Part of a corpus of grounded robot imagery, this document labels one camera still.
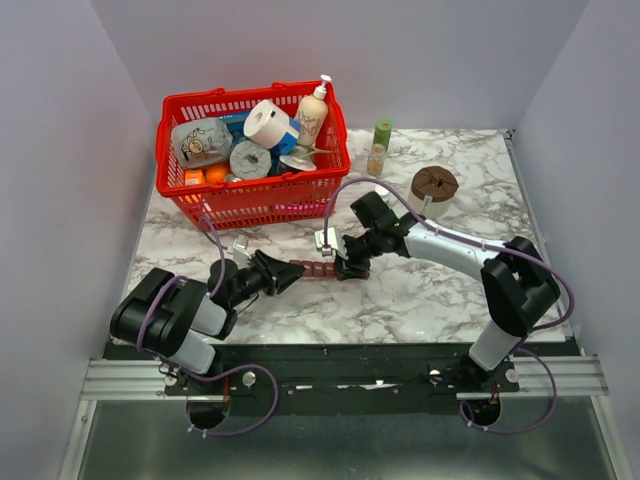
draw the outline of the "white wall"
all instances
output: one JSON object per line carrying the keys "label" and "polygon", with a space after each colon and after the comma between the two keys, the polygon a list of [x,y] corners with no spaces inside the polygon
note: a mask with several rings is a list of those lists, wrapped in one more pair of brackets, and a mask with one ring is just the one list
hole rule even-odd
{"label": "white wall", "polygon": [[41,480],[122,293],[153,131],[87,1],[4,5],[0,62],[0,476]]}
{"label": "white wall", "polygon": [[640,476],[640,2],[592,0],[520,122],[515,149],[573,326],[600,356]]}
{"label": "white wall", "polygon": [[513,127],[587,0],[93,0],[154,119],[167,95],[331,74],[347,122]]}

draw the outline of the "bolt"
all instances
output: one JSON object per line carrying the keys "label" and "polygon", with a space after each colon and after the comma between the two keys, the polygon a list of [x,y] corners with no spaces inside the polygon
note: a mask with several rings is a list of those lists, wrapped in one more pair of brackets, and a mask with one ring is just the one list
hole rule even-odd
{"label": "bolt", "polygon": [[504,373],[504,376],[511,383],[518,383],[518,379],[520,378],[520,375],[518,374],[518,372],[516,372],[513,368],[510,368],[509,370],[507,370]]}
{"label": "bolt", "polygon": [[242,376],[242,383],[245,387],[251,388],[256,383],[256,374],[249,370]]}

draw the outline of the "red plastic basket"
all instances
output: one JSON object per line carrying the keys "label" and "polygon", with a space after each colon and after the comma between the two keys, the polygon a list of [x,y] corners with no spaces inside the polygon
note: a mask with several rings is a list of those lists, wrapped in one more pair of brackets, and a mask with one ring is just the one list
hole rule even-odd
{"label": "red plastic basket", "polygon": [[325,102],[329,113],[316,146],[330,154],[316,154],[318,170],[285,173],[259,180],[185,186],[184,170],[173,153],[171,129],[181,123],[205,117],[225,116],[253,108],[260,100],[271,99],[293,116],[304,95],[313,93],[320,82],[274,83],[268,88],[227,92],[172,95],[164,100],[162,120],[156,138],[160,195],[175,204],[200,227],[200,217],[208,217],[217,229],[289,222],[324,215],[329,197],[349,173],[347,128],[333,88],[328,86]]}

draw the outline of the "pump dispenser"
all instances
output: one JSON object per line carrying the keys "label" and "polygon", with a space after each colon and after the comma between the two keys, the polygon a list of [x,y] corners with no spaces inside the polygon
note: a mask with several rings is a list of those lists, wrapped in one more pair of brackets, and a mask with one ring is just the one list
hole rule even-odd
{"label": "pump dispenser", "polygon": [[331,77],[329,75],[321,75],[320,78],[322,79],[322,84],[316,87],[313,95],[307,95],[302,98],[296,113],[296,120],[300,123],[298,145],[305,147],[310,147],[315,143],[329,111],[329,107],[324,102],[324,97],[327,95],[327,83],[331,83]]}

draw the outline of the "brown lid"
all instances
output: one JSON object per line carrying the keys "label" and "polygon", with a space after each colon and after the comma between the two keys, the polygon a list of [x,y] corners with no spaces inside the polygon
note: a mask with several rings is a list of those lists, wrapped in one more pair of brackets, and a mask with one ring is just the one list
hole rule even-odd
{"label": "brown lid", "polygon": [[445,202],[453,198],[457,190],[456,177],[446,168],[437,166],[418,170],[411,182],[411,192],[420,200],[428,195],[433,202]]}

